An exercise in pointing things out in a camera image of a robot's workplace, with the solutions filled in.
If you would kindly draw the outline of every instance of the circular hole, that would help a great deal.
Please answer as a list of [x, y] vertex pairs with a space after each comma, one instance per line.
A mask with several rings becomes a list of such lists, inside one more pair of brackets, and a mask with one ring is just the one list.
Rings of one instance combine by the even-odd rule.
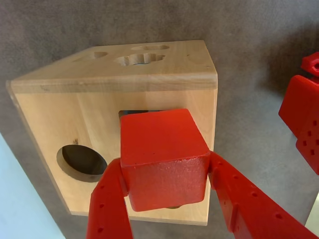
[[282, 219], [283, 218], [283, 216], [281, 216], [281, 214], [279, 214], [279, 213], [276, 213], [275, 217], [278, 218], [278, 219]]
[[107, 163], [91, 148], [71, 144], [57, 153], [57, 162], [69, 176], [84, 182], [97, 182], [102, 177]]
[[317, 64], [314, 65], [314, 70], [315, 70], [315, 71], [319, 71], [319, 63], [317, 63]]

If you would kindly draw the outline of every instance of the shape hole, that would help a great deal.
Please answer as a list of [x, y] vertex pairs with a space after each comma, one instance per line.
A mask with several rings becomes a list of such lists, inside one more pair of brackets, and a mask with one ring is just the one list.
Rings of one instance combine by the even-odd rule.
[[121, 66], [145, 65], [154, 61], [161, 61], [164, 57], [164, 55], [158, 55], [155, 53], [144, 53], [122, 56], [117, 58], [115, 61]]
[[126, 115], [131, 115], [131, 114], [140, 114], [140, 113], [147, 113], [149, 111], [147, 110], [138, 110], [138, 111], [119, 111], [119, 118], [121, 118], [122, 116], [126, 116]]
[[175, 206], [175, 207], [168, 207], [168, 209], [177, 209], [180, 208], [181, 206]]
[[106, 56], [108, 53], [104, 52], [104, 51], [94, 51], [94, 52], [90, 52], [85, 56], [82, 56], [81, 58], [75, 60], [75, 61], [89, 61], [89, 60], [94, 60], [94, 59], [98, 59], [101, 58], [103, 56]]
[[104, 158], [91, 148], [70, 144], [59, 149], [57, 163], [69, 176], [84, 182], [97, 182], [107, 167]]
[[132, 50], [144, 50], [144, 51], [165, 50], [165, 49], [169, 49], [169, 46], [154, 45], [154, 46], [136, 46], [132, 48]]

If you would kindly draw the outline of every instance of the white surface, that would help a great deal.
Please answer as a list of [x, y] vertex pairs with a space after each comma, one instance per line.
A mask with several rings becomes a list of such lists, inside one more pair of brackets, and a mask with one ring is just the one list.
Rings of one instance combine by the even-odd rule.
[[306, 222], [306, 228], [319, 237], [319, 193]]
[[1, 134], [0, 239], [64, 239]]

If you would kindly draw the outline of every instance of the wooden shape sorter box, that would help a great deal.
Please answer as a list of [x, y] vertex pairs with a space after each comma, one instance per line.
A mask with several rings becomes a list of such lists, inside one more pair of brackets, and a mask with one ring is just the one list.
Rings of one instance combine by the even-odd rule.
[[[88, 215], [101, 167], [120, 157], [122, 112], [186, 108], [213, 150], [217, 73], [201, 40], [92, 47], [7, 88], [74, 215]], [[83, 157], [93, 150], [98, 156]], [[200, 203], [145, 212], [126, 205], [132, 220], [206, 225], [209, 195], [208, 182]]]

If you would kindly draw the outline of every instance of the red robot part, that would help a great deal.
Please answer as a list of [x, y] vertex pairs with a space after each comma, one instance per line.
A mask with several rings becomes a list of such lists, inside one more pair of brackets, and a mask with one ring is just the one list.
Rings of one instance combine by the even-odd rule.
[[[303, 58], [302, 68], [319, 76], [319, 52]], [[296, 147], [319, 175], [319, 78], [294, 76], [279, 116], [297, 137]]]
[[[132, 126], [137, 127], [137, 135]], [[129, 195], [139, 210], [143, 209], [139, 201], [148, 210], [192, 203], [194, 198], [202, 199], [207, 173], [236, 239], [318, 239], [223, 158], [210, 151], [207, 155], [188, 110], [126, 117], [121, 136], [126, 158], [112, 161], [92, 193], [87, 239], [132, 239], [123, 197]], [[163, 153], [163, 148], [165, 155], [151, 156]], [[136, 185], [141, 181], [134, 177], [144, 179], [144, 184]], [[182, 189], [172, 187], [171, 182]], [[154, 185], [160, 200], [151, 195]], [[195, 196], [193, 187], [200, 188]]]
[[318, 239], [256, 185], [212, 152], [209, 180], [236, 239]]

